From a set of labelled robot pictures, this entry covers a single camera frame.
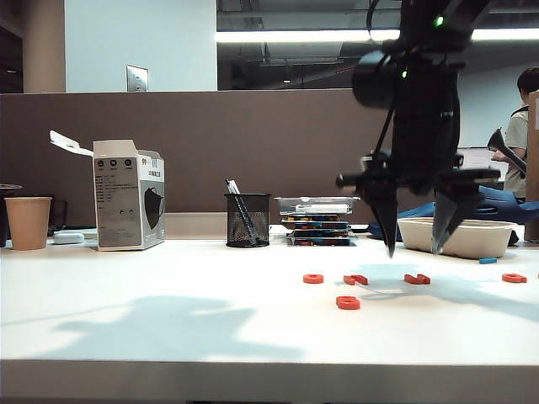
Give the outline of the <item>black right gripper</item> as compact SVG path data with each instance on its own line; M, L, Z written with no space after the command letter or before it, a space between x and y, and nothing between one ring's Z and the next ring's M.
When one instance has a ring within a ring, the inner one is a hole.
M390 258L396 244L399 189L418 195L436 191L431 252L438 254L481 202L477 186L498 181L496 168L463 168L458 141L456 114L421 116L390 110L374 149L362 157L360 171L337 176L338 188L365 197Z

